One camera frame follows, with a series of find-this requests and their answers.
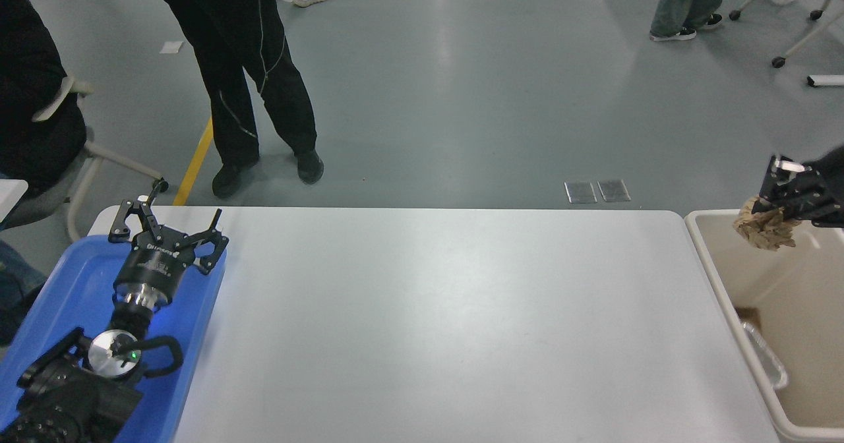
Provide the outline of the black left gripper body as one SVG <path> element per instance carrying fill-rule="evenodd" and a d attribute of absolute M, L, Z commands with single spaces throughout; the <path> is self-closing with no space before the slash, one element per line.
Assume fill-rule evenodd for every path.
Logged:
<path fill-rule="evenodd" d="M 175 229 L 142 231 L 131 241 L 132 250 L 118 272 L 114 289 L 119 295 L 141 289 L 155 289 L 161 299 L 172 299 L 188 266 L 195 259 L 193 249 L 177 250 L 187 235 Z"/>

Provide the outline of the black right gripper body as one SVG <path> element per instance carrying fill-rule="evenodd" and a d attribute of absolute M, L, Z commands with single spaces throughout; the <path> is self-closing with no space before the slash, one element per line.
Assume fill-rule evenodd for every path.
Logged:
<path fill-rule="evenodd" d="M 818 160 L 818 175 L 825 183 L 826 192 L 838 206 L 835 212 L 818 219 L 818 223 L 842 223 L 843 206 L 843 146 L 836 146 Z"/>

